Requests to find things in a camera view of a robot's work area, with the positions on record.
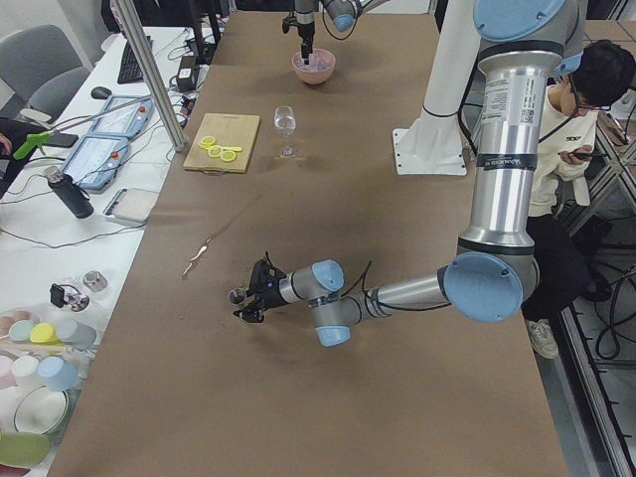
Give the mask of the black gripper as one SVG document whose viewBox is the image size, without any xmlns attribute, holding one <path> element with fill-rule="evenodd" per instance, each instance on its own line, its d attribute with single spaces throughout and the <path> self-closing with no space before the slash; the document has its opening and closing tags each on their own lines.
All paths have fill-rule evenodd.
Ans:
<svg viewBox="0 0 636 477">
<path fill-rule="evenodd" d="M 292 27 L 298 31 L 302 39 L 301 58 L 309 62 L 313 54 L 313 39 L 315 35 L 314 22 L 315 2 L 313 0 L 293 0 L 289 14 L 282 21 L 282 32 L 287 34 Z"/>
<path fill-rule="evenodd" d="M 266 310 L 287 304 L 279 287 L 285 277 L 286 273 L 271 262 L 266 252 L 264 258 L 254 264 L 249 286 L 238 289 L 238 303 L 245 303 L 253 297 L 252 301 L 245 308 L 235 310 L 233 314 L 246 323 L 263 323 Z"/>
</svg>

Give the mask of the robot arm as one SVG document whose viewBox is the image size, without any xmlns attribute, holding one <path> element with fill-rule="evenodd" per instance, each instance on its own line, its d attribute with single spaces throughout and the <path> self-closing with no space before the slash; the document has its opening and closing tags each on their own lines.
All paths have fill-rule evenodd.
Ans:
<svg viewBox="0 0 636 477">
<path fill-rule="evenodd" d="M 582 57 L 583 1 L 452 1 L 441 26 L 420 117 L 394 133 L 403 174 L 453 174 L 462 166 L 459 114 L 473 70 L 485 78 L 472 210 L 457 254 L 436 272 L 400 283 L 344 290 L 334 260 L 284 272 L 258 261 L 246 289 L 232 291 L 236 315 L 260 323 L 269 309 L 307 304 L 322 345 L 398 312 L 453 306 L 480 322 L 513 316 L 539 282 L 526 231 L 549 78 Z"/>
<path fill-rule="evenodd" d="M 287 34 L 292 27 L 297 29 L 298 36 L 301 38 L 301 58 L 303 63 L 308 65 L 310 56 L 313 54 L 314 13 L 318 11 L 319 4 L 323 6 L 324 11 L 329 15 L 336 29 L 339 32 L 345 32 L 352 28 L 357 19 L 364 13 L 384 3 L 387 3 L 387 0 L 295 0 L 291 4 L 288 15 L 282 20 L 282 32 Z"/>
</svg>

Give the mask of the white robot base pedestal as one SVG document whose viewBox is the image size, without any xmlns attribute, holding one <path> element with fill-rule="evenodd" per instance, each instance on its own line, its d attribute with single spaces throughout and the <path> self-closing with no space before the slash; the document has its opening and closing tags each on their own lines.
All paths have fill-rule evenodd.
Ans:
<svg viewBox="0 0 636 477">
<path fill-rule="evenodd" d="M 466 174 L 458 112 L 481 41 L 473 6 L 469 0 L 447 3 L 420 117 L 394 131 L 400 175 Z"/>
</svg>

